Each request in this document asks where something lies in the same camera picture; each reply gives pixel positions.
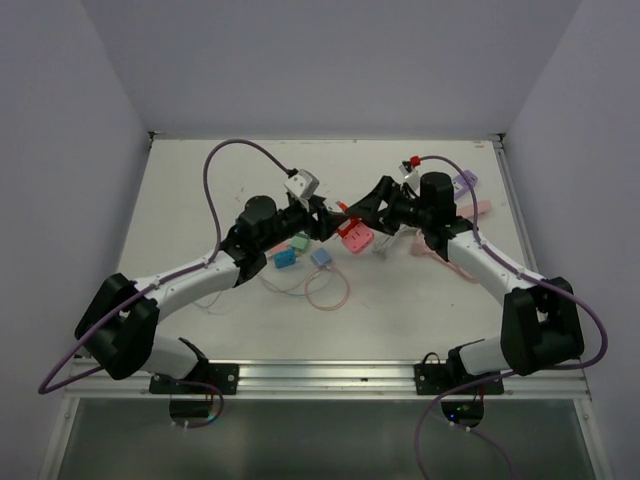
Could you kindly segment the green usb charger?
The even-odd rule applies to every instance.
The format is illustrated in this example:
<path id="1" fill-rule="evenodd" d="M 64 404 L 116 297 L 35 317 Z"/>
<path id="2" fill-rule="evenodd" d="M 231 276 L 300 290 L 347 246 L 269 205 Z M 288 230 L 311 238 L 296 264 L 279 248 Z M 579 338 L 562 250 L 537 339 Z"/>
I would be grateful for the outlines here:
<path id="1" fill-rule="evenodd" d="M 295 234 L 289 241 L 289 247 L 301 254 L 305 253 L 310 245 L 310 238 L 305 233 Z"/>

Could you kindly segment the light blue usb charger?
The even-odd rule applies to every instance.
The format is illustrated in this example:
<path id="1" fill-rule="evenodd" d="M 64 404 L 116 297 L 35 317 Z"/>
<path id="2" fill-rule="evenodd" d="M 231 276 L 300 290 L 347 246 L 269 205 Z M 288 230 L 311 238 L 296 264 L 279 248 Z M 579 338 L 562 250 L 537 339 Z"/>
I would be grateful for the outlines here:
<path id="1" fill-rule="evenodd" d="M 333 257 L 324 248 L 318 248 L 310 254 L 310 260 L 316 268 L 328 267 L 333 262 Z"/>

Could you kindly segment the salmon pink plug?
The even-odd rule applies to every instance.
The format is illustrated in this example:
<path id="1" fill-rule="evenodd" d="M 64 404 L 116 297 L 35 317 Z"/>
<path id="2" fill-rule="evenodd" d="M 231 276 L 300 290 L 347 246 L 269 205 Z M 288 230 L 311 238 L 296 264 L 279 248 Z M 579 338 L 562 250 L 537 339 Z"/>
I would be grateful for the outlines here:
<path id="1" fill-rule="evenodd" d="M 282 242 L 269 250 L 269 254 L 271 256 L 286 251 L 290 248 L 290 245 L 287 242 Z"/>

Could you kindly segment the blue plug adapter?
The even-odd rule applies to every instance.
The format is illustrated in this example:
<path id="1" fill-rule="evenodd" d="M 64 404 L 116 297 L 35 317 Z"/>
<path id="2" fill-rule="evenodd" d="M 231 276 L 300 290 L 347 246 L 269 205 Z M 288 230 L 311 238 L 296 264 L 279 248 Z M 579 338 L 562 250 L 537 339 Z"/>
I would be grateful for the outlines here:
<path id="1" fill-rule="evenodd" d="M 297 262 L 298 253 L 293 248 L 287 248 L 273 254 L 272 260 L 276 269 L 284 269 Z"/>

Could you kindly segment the orange cube socket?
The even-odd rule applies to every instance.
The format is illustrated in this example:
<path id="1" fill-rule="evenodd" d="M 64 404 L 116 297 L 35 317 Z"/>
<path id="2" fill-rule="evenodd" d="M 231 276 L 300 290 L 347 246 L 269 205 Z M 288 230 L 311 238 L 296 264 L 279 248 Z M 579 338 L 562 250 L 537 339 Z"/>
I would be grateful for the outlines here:
<path id="1" fill-rule="evenodd" d="M 337 201 L 336 206 L 341 210 L 342 213 L 346 214 L 348 210 L 348 206 L 341 202 Z M 347 221 L 343 222 L 336 230 L 336 233 L 344 238 L 349 234 L 351 230 L 353 230 L 360 223 L 360 219 L 358 217 L 350 216 Z"/>

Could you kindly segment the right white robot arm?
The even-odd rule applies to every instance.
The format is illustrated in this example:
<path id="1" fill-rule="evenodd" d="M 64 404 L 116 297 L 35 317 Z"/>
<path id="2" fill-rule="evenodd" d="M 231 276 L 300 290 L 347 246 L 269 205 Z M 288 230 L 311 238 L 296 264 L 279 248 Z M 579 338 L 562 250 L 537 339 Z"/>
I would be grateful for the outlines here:
<path id="1" fill-rule="evenodd" d="M 483 374 L 511 370 L 526 376 L 583 354 L 570 284 L 561 278 L 546 282 L 526 268 L 497 261 L 489 254 L 489 242 L 474 231 L 471 221 L 458 215 L 449 175 L 422 175 L 416 197 L 385 176 L 368 195 L 348 207 L 347 213 L 387 234 L 403 225 L 420 230 L 437 256 L 468 273 L 501 305 L 496 336 L 450 350 L 445 379 L 454 391 L 470 391 Z"/>

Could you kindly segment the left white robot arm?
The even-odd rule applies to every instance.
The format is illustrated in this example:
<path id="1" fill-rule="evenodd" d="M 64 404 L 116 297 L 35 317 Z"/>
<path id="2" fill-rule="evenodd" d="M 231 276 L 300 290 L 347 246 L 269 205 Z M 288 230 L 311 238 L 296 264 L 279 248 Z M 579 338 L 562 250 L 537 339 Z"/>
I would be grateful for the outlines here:
<path id="1" fill-rule="evenodd" d="M 207 359 L 190 341 L 158 334 L 160 322 L 215 292 L 236 288 L 266 265 L 271 248 L 304 233 L 325 241 L 347 221 L 345 205 L 313 196 L 284 209 L 268 196 L 250 198 L 220 246 L 184 266 L 137 280 L 121 273 L 100 286 L 74 336 L 114 380 L 138 371 L 172 377 L 185 392 L 201 390 Z"/>

